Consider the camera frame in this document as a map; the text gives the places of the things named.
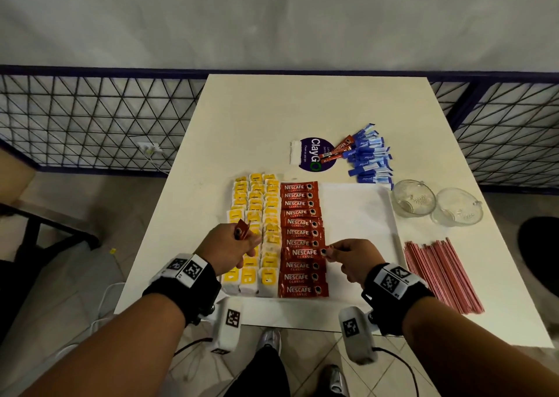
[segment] hand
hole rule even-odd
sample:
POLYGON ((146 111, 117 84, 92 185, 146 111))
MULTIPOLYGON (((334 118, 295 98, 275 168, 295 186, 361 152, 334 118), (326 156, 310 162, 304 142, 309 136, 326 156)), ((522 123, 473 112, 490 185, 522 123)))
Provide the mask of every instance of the hand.
POLYGON ((243 255, 247 253, 254 257, 254 248, 262 241, 260 235, 254 235, 251 231, 248 231, 245 239, 236 240, 233 237, 235 225, 219 224, 206 235, 194 252, 211 264, 218 276, 229 272, 235 266, 241 269, 243 255))
POLYGON ((343 239, 326 249, 326 259, 340 262, 342 272, 349 282, 359 282, 364 286, 367 275, 375 266, 385 263, 381 253, 368 239, 343 239))

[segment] gray wall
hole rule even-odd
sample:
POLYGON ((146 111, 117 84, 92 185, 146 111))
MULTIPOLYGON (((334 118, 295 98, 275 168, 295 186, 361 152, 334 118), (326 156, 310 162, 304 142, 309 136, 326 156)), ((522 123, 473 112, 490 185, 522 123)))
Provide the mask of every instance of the gray wall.
POLYGON ((0 0, 0 63, 559 71, 559 0, 0 0))

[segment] navy blue railing frame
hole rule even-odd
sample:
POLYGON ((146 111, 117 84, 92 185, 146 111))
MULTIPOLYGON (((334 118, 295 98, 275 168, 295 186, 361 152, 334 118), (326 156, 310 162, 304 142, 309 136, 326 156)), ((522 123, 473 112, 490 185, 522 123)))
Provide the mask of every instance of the navy blue railing frame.
MULTIPOLYGON (((430 82, 467 82, 468 86, 447 114, 453 131, 457 130, 474 109, 486 91, 495 83, 559 83, 557 72, 437 72, 421 70, 235 70, 235 69, 137 69, 95 68, 59 66, 0 65, 0 75, 67 76, 67 77, 110 77, 150 79, 206 79, 208 75, 318 75, 318 76, 407 76, 427 77, 430 82)), ((94 175, 125 175, 164 177, 161 172, 111 170, 80 167, 40 166, 11 145, 0 139, 0 148, 12 154, 30 167, 42 172, 87 173, 94 175)), ((513 192, 527 194, 559 195, 559 189, 539 187, 516 187, 481 185, 486 192, 513 192)))

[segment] red coffee stirrer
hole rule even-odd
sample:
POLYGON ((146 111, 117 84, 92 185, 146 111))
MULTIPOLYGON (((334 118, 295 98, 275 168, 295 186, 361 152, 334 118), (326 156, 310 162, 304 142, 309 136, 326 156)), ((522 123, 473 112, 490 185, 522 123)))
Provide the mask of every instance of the red coffee stirrer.
POLYGON ((426 280, 440 301, 462 314, 485 311, 448 238, 423 247, 408 241, 404 255, 410 271, 426 280))

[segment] shoe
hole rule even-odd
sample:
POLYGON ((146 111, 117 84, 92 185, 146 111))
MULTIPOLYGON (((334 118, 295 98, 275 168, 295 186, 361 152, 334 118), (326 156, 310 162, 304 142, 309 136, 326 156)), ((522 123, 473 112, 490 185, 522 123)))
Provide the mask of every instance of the shoe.
POLYGON ((326 392, 339 394, 343 397, 349 397, 346 377, 341 369, 336 365, 327 365, 322 369, 322 372, 320 372, 320 378, 315 395, 323 395, 326 392))
POLYGON ((262 332, 258 344, 256 345, 256 351, 260 350, 265 345, 269 345, 278 352, 278 355, 281 355, 281 335, 278 329, 269 328, 262 332))

